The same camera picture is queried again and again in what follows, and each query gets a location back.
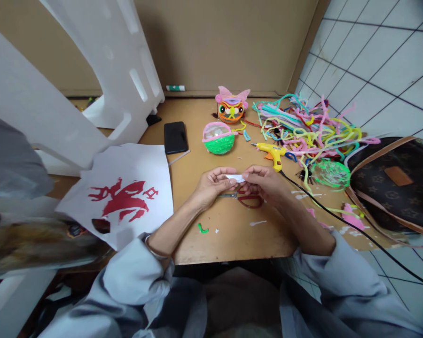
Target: monogram handbag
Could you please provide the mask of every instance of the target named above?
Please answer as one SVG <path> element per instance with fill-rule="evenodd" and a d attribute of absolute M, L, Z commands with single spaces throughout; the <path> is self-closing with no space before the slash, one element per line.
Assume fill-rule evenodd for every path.
<path fill-rule="evenodd" d="M 373 227 L 394 242 L 423 247 L 390 232 L 423 235 L 423 141 L 413 136 L 382 138 L 354 154 L 348 166 L 351 184 L 346 193 Z"/>

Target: owl ear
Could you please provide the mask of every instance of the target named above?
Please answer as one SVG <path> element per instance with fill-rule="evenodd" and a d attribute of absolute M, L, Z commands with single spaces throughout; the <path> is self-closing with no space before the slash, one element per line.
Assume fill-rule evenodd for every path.
<path fill-rule="evenodd" d="M 245 91 L 242 91 L 237 95 L 237 98 L 239 98 L 241 101 L 245 102 L 248 98 L 249 93 L 251 92 L 250 89 L 246 89 Z"/>
<path fill-rule="evenodd" d="M 218 88 L 219 88 L 219 94 L 221 95 L 222 99 L 232 96 L 232 93 L 226 87 L 219 86 Z"/>

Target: black phone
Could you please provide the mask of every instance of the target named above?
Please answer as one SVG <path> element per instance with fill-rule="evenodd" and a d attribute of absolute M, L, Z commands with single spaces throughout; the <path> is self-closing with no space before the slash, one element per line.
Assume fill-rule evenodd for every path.
<path fill-rule="evenodd" d="M 188 150 L 187 134 L 183 122 L 164 125 L 164 152 L 166 154 L 182 153 Z"/>

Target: leather patch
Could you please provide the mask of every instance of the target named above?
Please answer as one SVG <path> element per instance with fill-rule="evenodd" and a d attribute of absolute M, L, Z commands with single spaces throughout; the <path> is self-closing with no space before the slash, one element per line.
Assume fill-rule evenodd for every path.
<path fill-rule="evenodd" d="M 414 182 L 407 176 L 403 169 L 398 166 L 387 168 L 384 172 L 397 186 L 405 186 Z"/>

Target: person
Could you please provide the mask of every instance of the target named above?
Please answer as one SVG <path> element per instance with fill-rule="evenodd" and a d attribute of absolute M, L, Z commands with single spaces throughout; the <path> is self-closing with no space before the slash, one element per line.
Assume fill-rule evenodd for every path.
<path fill-rule="evenodd" d="M 174 278 L 169 257 L 194 219 L 237 183 L 234 168 L 210 170 L 152 235 L 135 239 L 96 278 L 90 293 L 41 337 L 423 337 L 403 304 L 334 230 L 292 198 L 272 168 L 253 165 L 242 189 L 276 208 L 296 236 L 294 259 L 317 283 L 321 303 L 286 277 L 279 289 L 241 268 L 202 285 Z"/>

